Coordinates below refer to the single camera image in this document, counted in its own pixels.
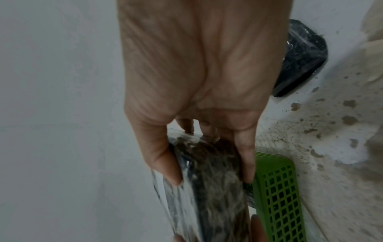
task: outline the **skin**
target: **skin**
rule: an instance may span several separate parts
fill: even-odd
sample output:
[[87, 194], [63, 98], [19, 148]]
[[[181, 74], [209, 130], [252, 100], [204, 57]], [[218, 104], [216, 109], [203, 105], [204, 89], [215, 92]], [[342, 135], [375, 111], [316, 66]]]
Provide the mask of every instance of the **skin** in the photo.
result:
[[[252, 242], [267, 242], [267, 235], [262, 227], [261, 220], [257, 215], [251, 218], [251, 241]], [[184, 239], [176, 235], [173, 242], [185, 242]]]
[[117, 0], [124, 110], [145, 162], [182, 181], [168, 147], [176, 119], [232, 141], [242, 179], [255, 174], [255, 133], [279, 75], [291, 0]]

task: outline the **dark spot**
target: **dark spot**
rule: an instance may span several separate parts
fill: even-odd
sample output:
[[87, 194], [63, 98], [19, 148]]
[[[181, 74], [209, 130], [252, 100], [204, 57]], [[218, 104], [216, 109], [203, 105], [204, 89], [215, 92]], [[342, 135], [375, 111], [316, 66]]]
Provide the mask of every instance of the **dark spot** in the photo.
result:
[[314, 93], [319, 90], [319, 87], [314, 88], [311, 92]]
[[308, 133], [311, 133], [311, 132], [314, 132], [314, 131], [318, 131], [318, 130], [314, 129], [314, 128], [311, 128], [311, 129], [303, 131], [303, 133], [308, 134]]
[[299, 109], [300, 109], [300, 106], [301, 106], [300, 103], [293, 102], [293, 103], [291, 104], [291, 111], [295, 112], [295, 111], [299, 110]]
[[312, 150], [310, 151], [310, 154], [311, 154], [312, 156], [316, 157], [316, 158], [323, 158], [323, 157], [324, 157], [324, 155], [320, 155], [320, 154], [316, 153], [314, 149], [312, 149]]
[[324, 171], [324, 166], [323, 165], [317, 164], [316, 166], [318, 167], [319, 171]]
[[346, 125], [354, 125], [358, 122], [358, 119], [353, 117], [353, 116], [344, 116], [342, 118], [343, 120], [343, 123], [346, 124]]
[[380, 197], [380, 196], [378, 196], [378, 195], [375, 195], [374, 196], [374, 199], [376, 200], [376, 201], [383, 201], [383, 199]]
[[356, 101], [355, 100], [350, 100], [350, 101], [345, 100], [343, 102], [343, 106], [350, 107], [350, 108], [355, 108], [356, 107]]
[[360, 229], [360, 232], [361, 232], [362, 234], [367, 235], [368, 237], [371, 237], [371, 238], [376, 239], [376, 237], [375, 237], [370, 231], [368, 231], [368, 230], [365, 229], [365, 228], [361, 228], [361, 229]]
[[350, 141], [351, 141], [350, 147], [353, 149], [356, 149], [358, 147], [359, 140], [350, 139]]

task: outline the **green basket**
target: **green basket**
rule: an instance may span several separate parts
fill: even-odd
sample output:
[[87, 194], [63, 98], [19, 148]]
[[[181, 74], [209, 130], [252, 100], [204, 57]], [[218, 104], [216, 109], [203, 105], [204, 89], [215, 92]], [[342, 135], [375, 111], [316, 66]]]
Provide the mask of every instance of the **green basket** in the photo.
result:
[[269, 242], [307, 242], [294, 163], [257, 152], [255, 209]]

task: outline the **plastic-wrapped package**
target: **plastic-wrapped package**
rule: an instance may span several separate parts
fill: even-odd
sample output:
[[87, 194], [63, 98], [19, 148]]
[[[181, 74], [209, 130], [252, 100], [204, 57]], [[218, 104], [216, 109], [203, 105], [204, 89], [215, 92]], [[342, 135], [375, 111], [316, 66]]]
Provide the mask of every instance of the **plastic-wrapped package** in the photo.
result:
[[281, 97], [309, 79], [328, 58], [326, 41], [298, 20], [290, 20], [287, 51], [272, 95]]
[[172, 187], [153, 172], [154, 188], [175, 234], [186, 242], [249, 242], [241, 159], [229, 142], [171, 130], [183, 181]]

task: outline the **clear plastic wrap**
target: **clear plastic wrap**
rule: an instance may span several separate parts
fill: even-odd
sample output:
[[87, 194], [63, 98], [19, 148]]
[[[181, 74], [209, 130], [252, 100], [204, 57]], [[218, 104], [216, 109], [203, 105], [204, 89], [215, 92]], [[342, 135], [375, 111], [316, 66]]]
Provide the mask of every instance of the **clear plastic wrap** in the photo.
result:
[[326, 41], [298, 20], [290, 20], [287, 51], [272, 95], [281, 97], [308, 80], [328, 58]]
[[152, 174], [174, 233], [186, 242], [249, 242], [249, 210], [235, 146], [175, 130], [168, 139], [184, 180], [172, 187], [159, 173]]

